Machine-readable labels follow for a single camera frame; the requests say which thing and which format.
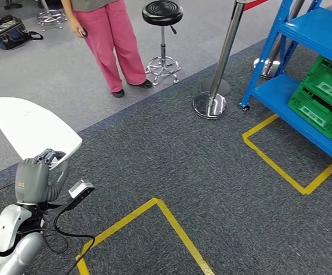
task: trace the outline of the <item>dark gray carpet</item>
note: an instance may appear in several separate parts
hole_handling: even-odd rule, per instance
[[[221,120],[203,120],[191,108],[201,79],[213,75],[208,68],[82,132],[65,189],[88,178],[97,190],[63,216],[60,227],[97,234],[158,197],[215,274],[332,275],[332,176],[302,196],[241,139],[271,115],[256,101],[249,112],[238,106],[261,47],[231,58],[225,78],[232,90]],[[315,57],[299,47],[287,71],[300,79]],[[252,139],[303,186],[332,162],[279,120]],[[0,186],[13,182],[14,168],[1,172]],[[14,202],[12,192],[0,192],[0,211]],[[60,256],[45,247],[28,274],[65,274],[80,247],[70,239]],[[91,275],[202,274],[155,207],[85,260]]]

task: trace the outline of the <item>chrome pole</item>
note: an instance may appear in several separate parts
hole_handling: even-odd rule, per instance
[[[222,48],[216,74],[209,91],[202,91],[193,100],[194,111],[204,119],[218,119],[227,109],[227,101],[223,95],[218,93],[222,77],[227,65],[229,54],[238,25],[244,13],[246,0],[235,0],[232,16]]]
[[[294,19],[298,16],[299,11],[303,6],[305,0],[296,0],[294,2],[293,6],[291,9],[291,12],[288,16],[289,20]],[[275,72],[278,70],[281,62],[277,60],[278,55],[279,54],[279,50],[281,49],[281,41],[282,37],[279,34],[277,39],[274,42],[273,47],[269,53],[269,57],[266,60],[264,67],[263,68],[260,77],[265,79],[272,78]],[[256,59],[253,61],[253,69],[255,69],[257,63],[260,62],[260,59]]]

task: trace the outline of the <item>hand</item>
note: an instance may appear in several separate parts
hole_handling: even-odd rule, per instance
[[[71,31],[76,33],[78,37],[85,38],[85,31],[81,24],[75,17],[69,18],[69,28]]]

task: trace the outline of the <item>yellow tape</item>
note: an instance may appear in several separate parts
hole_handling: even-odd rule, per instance
[[[203,257],[198,251],[198,249],[183,230],[183,228],[175,219],[175,217],[161,200],[152,198],[149,201],[140,206],[139,208],[121,219],[115,223],[112,226],[97,235],[95,238],[94,244],[91,247],[94,248],[99,243],[103,242],[103,240],[115,233],[116,231],[128,224],[131,221],[150,209],[151,207],[157,205],[163,213],[164,216],[171,225],[171,227],[183,241],[183,243],[192,254],[192,256],[195,260],[195,262],[203,271],[204,275],[214,275],[214,273],[203,259]],[[76,257],[78,259],[82,253],[85,253],[88,250],[88,247],[91,244],[91,241],[88,241],[84,245],[82,249],[81,254]],[[84,259],[82,259],[77,264],[77,268],[79,271],[80,275],[90,275],[88,269],[87,268]]]
[[[265,162],[268,163],[269,166],[275,170],[277,173],[281,175],[282,178],[285,179],[286,181],[289,182],[290,185],[301,193],[302,195],[309,195],[315,189],[318,188],[321,184],[322,182],[325,181],[327,178],[328,178],[330,175],[332,174],[332,164],[330,164],[329,167],[326,168],[323,172],[321,172],[320,175],[317,176],[315,179],[309,183],[306,188],[302,187],[302,185],[299,184],[298,182],[295,181],[291,176],[288,175],[287,173],[284,172],[283,169],[272,161],[271,158],[268,157],[267,155],[264,154],[262,150],[259,149],[257,146],[251,142],[250,139],[250,136],[257,133],[260,131],[261,129],[269,125],[270,123],[275,121],[275,119],[278,118],[278,115],[274,114],[271,117],[269,117],[261,123],[259,123],[258,125],[256,125],[253,127],[252,129],[248,130],[247,132],[245,132],[242,134],[242,139],[244,142],[256,152],[257,155],[259,155],[260,158],[264,160]]]

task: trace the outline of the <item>bag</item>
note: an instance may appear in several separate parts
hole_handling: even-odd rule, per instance
[[[28,32],[23,23],[12,15],[6,15],[0,19],[0,48],[13,49],[30,40],[42,40],[41,34]]]

